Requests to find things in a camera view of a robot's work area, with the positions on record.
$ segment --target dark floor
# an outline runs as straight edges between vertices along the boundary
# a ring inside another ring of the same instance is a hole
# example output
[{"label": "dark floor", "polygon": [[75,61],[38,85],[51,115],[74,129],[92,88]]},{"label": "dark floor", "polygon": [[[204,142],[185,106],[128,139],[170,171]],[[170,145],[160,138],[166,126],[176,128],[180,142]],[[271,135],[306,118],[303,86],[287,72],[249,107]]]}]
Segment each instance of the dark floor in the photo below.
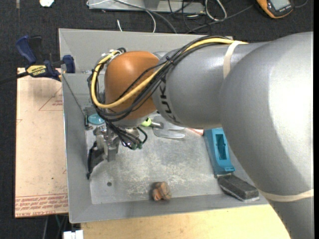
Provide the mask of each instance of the dark floor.
[{"label": "dark floor", "polygon": [[[59,60],[59,28],[116,30],[119,19],[123,31],[151,32],[152,19],[142,11],[92,11],[86,6],[87,0],[55,0],[51,8],[42,8],[39,0],[0,0],[0,79],[14,76],[17,67],[26,65],[19,55],[15,42],[21,36],[41,35],[43,53],[49,54],[53,61]],[[222,0],[228,15],[255,4],[254,0]],[[294,0],[301,5],[305,0]],[[217,15],[222,15],[216,8]],[[162,13],[178,33],[189,31],[181,19]],[[156,17],[157,32],[173,33],[172,29],[161,18]],[[190,28],[198,25],[194,20],[185,20]],[[305,6],[295,9],[282,19],[271,19],[263,16],[253,6],[245,12],[224,22],[204,27],[199,34],[233,36],[236,40],[258,42],[280,38],[293,33],[313,31],[314,0],[308,0]],[[14,157],[15,157],[15,111],[16,82],[0,85],[0,238],[4,239],[38,239],[43,237],[46,217],[35,219],[15,219],[14,205]],[[59,235],[58,223],[67,220],[64,216],[48,218],[47,238]]]}]

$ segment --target white connector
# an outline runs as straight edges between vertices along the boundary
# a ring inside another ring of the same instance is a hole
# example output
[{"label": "white connector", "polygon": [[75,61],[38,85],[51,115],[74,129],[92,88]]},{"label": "white connector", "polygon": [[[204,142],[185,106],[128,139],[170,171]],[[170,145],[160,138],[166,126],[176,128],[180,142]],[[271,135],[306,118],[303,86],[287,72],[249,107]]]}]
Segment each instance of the white connector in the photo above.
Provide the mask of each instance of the white connector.
[{"label": "white connector", "polygon": [[63,239],[84,239],[83,230],[66,231],[63,233]]}]

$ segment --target gray robot arm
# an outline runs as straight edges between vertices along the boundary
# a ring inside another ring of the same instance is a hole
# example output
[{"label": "gray robot arm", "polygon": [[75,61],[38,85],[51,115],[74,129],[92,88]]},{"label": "gray robot arm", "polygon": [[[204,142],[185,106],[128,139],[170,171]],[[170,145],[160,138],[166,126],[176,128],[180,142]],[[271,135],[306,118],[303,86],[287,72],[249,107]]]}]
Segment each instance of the gray robot arm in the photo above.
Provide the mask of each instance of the gray robot arm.
[{"label": "gray robot arm", "polygon": [[238,45],[224,79],[227,49],[215,45],[189,54],[167,74],[153,102],[171,123],[222,126],[291,237],[314,238],[313,32]]}]

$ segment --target orange device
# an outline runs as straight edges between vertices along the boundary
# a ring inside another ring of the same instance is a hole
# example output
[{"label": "orange device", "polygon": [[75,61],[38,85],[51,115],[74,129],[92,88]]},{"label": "orange device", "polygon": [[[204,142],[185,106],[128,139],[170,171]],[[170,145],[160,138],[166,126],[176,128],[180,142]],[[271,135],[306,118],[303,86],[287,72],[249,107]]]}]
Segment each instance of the orange device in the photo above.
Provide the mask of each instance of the orange device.
[{"label": "orange device", "polygon": [[292,0],[256,0],[259,7],[271,18],[287,16],[295,8]]}]

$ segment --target small brown object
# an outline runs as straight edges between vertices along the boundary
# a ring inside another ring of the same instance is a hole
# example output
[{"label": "small brown object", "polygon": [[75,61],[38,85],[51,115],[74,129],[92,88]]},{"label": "small brown object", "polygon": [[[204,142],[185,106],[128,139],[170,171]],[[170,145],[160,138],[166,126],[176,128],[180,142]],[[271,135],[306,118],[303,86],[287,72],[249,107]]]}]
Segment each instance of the small brown object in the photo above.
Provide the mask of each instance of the small brown object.
[{"label": "small brown object", "polygon": [[153,189],[152,196],[155,201],[158,201],[161,199],[164,199],[164,200],[171,199],[171,191],[168,184],[164,181],[157,182],[155,184],[155,189]]}]

